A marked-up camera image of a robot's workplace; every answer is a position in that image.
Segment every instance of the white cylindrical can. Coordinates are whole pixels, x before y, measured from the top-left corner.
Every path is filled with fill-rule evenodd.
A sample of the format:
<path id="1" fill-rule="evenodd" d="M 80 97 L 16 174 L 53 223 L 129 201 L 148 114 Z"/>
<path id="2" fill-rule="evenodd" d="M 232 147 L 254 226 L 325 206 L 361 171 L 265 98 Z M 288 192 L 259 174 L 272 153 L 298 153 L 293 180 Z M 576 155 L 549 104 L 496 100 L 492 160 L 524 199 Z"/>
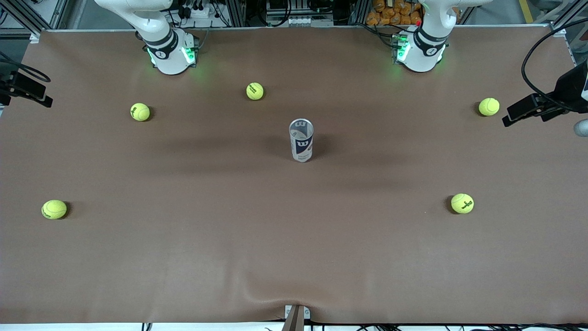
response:
<path id="1" fill-rule="evenodd" d="M 312 156 L 312 136 L 315 128 L 304 118 L 298 118 L 290 123 L 290 145 L 292 157 L 298 162 L 306 162 Z"/>

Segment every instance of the table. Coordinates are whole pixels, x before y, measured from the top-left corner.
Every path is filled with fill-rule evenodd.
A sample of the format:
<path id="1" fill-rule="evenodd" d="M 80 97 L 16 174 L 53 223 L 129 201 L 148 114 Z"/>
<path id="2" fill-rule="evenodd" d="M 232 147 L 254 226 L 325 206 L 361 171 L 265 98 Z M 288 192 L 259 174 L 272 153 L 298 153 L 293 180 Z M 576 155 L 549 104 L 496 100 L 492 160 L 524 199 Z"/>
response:
<path id="1" fill-rule="evenodd" d="M 300 303 L 331 323 L 586 321 L 582 117 L 500 120 L 547 32 L 457 28 L 416 74 L 359 28 L 213 31 L 172 77 L 132 33 L 43 33 L 23 63 L 54 106 L 0 118 L 0 320 L 273 320 Z M 572 66 L 550 38 L 529 77 L 551 91 Z M 476 113 L 486 97 L 499 115 Z M 316 130 L 305 164 L 298 117 Z M 447 208 L 460 192 L 468 215 Z M 41 216 L 53 198 L 66 219 Z"/>

